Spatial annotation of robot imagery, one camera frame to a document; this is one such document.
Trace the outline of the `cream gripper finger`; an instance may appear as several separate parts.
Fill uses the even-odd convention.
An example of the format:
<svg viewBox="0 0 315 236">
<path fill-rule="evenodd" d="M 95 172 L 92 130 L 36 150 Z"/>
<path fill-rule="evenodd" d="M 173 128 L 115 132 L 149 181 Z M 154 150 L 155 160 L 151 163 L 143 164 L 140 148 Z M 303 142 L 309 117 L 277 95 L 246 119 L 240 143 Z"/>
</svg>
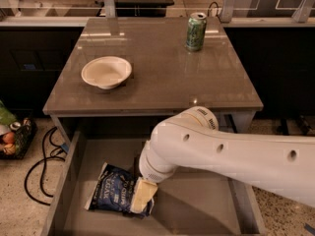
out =
<svg viewBox="0 0 315 236">
<path fill-rule="evenodd" d="M 134 187 L 130 211 L 134 213 L 143 212 L 157 190 L 158 185 L 156 183 L 139 177 Z"/>
</svg>

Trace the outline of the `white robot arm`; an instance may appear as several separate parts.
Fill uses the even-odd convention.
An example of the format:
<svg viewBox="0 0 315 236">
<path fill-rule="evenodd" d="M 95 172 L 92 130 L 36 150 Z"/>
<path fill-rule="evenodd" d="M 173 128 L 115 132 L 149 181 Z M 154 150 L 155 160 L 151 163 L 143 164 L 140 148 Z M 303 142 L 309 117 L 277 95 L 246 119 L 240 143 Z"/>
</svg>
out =
<svg viewBox="0 0 315 236">
<path fill-rule="evenodd" d="M 141 152 L 139 169 L 154 183 L 178 167 L 207 170 L 315 207 L 315 139 L 235 134 L 195 106 L 158 123 Z"/>
</svg>

